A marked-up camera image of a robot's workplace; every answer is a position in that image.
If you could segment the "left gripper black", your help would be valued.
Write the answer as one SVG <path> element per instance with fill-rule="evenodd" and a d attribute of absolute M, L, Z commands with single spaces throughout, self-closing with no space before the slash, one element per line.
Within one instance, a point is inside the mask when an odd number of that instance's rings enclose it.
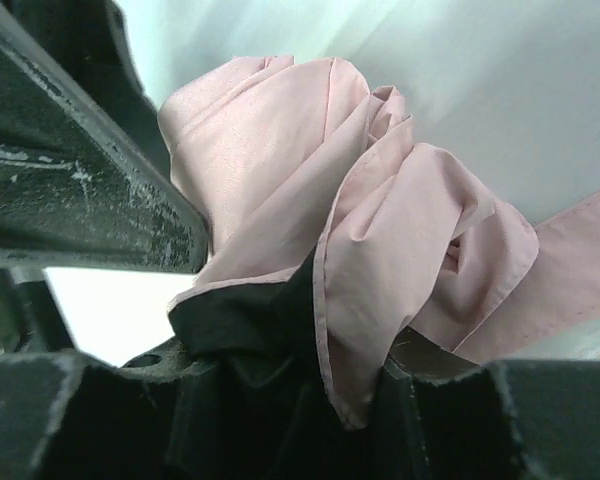
<path fill-rule="evenodd" d="M 41 269 L 184 273 L 204 222 L 169 180 L 111 1 L 0 1 L 0 353 L 73 349 Z"/>

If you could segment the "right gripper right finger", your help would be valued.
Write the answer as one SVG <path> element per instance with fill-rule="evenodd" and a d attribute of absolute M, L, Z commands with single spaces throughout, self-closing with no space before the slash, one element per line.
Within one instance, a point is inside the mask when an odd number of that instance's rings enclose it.
<path fill-rule="evenodd" d="M 377 479 L 600 479 L 600 361 L 478 366 L 411 328 L 381 372 Z"/>

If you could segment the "pink folding umbrella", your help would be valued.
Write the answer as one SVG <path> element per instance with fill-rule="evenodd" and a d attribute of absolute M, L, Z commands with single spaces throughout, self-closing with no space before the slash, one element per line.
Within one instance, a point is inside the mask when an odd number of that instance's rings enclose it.
<path fill-rule="evenodd" d="M 600 192 L 530 225 L 348 61 L 233 59 L 159 126 L 211 233 L 168 316 L 214 371 L 212 479 L 377 479 L 374 404 L 407 328 L 483 366 L 600 318 Z"/>

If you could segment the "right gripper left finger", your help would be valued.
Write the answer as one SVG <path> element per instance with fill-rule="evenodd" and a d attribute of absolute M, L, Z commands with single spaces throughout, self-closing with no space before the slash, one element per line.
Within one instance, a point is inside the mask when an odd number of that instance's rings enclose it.
<path fill-rule="evenodd" d="M 213 381 L 176 339 L 122 368 L 0 355 L 0 479 L 212 479 Z"/>

